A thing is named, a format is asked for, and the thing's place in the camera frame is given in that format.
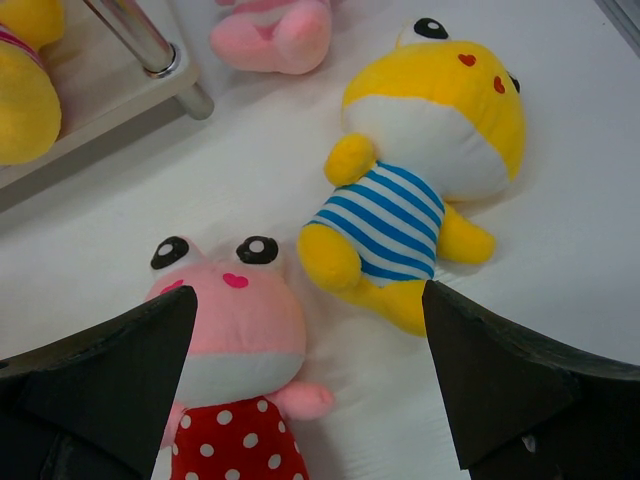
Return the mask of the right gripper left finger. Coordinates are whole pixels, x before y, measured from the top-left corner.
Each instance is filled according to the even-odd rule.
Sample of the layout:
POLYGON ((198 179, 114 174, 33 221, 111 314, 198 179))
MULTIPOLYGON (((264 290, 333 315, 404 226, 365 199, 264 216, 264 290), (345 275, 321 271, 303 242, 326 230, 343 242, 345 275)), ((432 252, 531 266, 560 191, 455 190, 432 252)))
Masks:
POLYGON ((196 312, 183 286, 2 360, 2 478, 150 478, 196 312))

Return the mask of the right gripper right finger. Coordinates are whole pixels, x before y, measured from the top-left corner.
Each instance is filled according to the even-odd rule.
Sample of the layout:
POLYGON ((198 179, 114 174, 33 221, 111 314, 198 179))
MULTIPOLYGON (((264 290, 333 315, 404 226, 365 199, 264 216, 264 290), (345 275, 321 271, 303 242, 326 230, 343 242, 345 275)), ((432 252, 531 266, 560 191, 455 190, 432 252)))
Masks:
POLYGON ((427 282, 422 303, 458 463, 471 478, 638 478, 638 366, 537 333, 440 282, 427 282))

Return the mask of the yellow plush red-striped shirt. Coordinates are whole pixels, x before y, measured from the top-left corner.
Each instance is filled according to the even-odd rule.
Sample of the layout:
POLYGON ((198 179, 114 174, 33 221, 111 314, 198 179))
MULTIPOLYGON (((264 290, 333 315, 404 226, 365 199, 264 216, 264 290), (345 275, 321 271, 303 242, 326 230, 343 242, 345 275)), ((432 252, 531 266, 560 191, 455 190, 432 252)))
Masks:
POLYGON ((56 88, 40 50, 64 34, 60 1, 1 3, 1 164, 19 165, 45 154, 62 122, 56 88))

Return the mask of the white two-tier shelf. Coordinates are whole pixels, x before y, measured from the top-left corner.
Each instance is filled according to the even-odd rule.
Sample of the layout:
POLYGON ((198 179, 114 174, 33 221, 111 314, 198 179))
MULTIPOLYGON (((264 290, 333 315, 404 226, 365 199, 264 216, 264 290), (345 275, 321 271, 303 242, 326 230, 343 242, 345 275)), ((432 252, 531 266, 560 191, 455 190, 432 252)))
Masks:
POLYGON ((68 1, 64 38, 45 50, 63 125, 41 158, 1 171, 1 208, 39 193, 156 126, 214 110, 170 1, 68 1))

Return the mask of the pink plush red polka-dot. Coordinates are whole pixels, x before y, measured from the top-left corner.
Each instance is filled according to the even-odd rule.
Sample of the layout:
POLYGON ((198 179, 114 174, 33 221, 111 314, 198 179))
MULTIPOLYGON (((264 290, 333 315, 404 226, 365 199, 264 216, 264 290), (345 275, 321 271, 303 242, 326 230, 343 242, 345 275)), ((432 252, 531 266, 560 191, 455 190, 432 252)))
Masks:
POLYGON ((161 445, 173 479, 306 479, 290 420, 315 420, 329 389, 297 380, 306 322, 287 284, 278 242, 254 235, 211 260, 170 236, 150 261, 154 298, 180 287, 197 297, 192 339, 161 445))

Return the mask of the yellow plush blue-striped shirt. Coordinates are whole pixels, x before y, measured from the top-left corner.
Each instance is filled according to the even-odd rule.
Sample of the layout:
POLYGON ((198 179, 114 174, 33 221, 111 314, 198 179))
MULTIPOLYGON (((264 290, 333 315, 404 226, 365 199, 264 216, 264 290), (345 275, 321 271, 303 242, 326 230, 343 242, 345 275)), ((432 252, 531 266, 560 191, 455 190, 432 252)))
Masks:
POLYGON ((333 190, 300 231, 300 262, 321 289, 424 336, 422 295, 437 261, 479 265, 495 251, 456 204, 516 178, 519 81, 486 46, 422 17, 350 81, 341 122, 324 165, 333 190))

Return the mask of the pink plush pink-striped shirt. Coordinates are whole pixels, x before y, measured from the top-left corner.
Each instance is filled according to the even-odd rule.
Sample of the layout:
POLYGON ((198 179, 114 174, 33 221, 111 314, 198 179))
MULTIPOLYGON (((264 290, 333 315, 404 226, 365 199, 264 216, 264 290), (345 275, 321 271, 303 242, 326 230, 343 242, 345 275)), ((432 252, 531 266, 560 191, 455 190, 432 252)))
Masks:
POLYGON ((332 38, 330 1, 220 1, 229 14, 209 35, 213 52, 249 72, 306 74, 325 59, 332 38))

